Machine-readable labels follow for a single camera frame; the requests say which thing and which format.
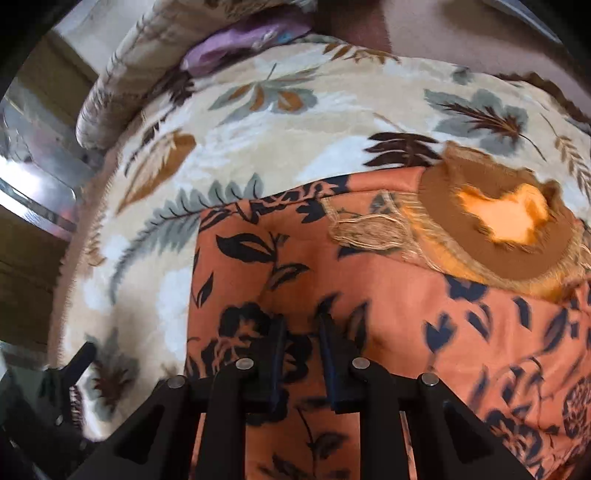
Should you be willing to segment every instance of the purple fabric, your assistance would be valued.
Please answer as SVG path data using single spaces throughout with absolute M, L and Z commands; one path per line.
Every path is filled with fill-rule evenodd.
M 227 63 L 228 57 L 259 53 L 289 43 L 311 30 L 311 18 L 295 5 L 281 5 L 251 15 L 231 27 L 214 33 L 193 47 L 181 62 L 181 69 L 202 76 Z

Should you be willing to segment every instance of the metal frame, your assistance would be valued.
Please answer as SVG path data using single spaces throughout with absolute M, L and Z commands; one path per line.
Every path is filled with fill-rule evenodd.
M 245 415 L 277 407 L 286 338 L 280 320 L 249 358 L 223 367 L 215 377 L 179 375 L 159 382 L 102 443 L 86 440 L 72 425 L 69 388 L 96 356 L 87 343 L 68 366 L 46 372 L 37 412 L 18 387 L 0 389 L 0 401 L 8 406 L 0 429 L 0 478 L 35 478 L 34 463 L 52 480 L 186 480 L 199 419 L 207 413 L 193 478 L 243 480 Z M 386 480 L 394 473 L 410 478 L 401 412 L 419 480 L 531 479 L 434 373 L 418 379 L 391 375 L 361 357 L 329 315 L 319 317 L 319 338 L 331 408 L 337 414 L 360 413 L 361 480 Z

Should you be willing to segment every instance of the floor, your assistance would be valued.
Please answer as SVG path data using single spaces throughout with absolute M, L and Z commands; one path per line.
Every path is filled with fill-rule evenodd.
M 538 73 L 591 116 L 591 82 L 568 53 L 481 0 L 320 0 L 320 28 L 352 43 L 475 72 Z

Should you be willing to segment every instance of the metal screw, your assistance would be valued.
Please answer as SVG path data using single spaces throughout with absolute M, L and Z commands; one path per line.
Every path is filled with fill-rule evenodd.
M 439 383 L 439 377 L 431 372 L 421 375 L 421 381 L 428 387 L 434 387 Z
M 236 361 L 236 368 L 238 370 L 250 370 L 254 365 L 255 362 L 252 358 L 241 358 Z
M 169 388 L 181 388 L 185 383 L 185 378 L 182 375 L 176 375 L 169 378 L 166 382 Z
M 365 370 L 369 367 L 369 360 L 363 358 L 362 356 L 353 359 L 352 363 L 357 370 Z

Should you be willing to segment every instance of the brown wall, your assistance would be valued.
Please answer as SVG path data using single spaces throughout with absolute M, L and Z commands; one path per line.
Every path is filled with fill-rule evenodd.
M 17 76 L 46 108 L 71 127 L 76 125 L 78 112 L 98 77 L 53 32 L 40 40 Z
M 0 340 L 45 350 L 67 243 L 0 206 Z

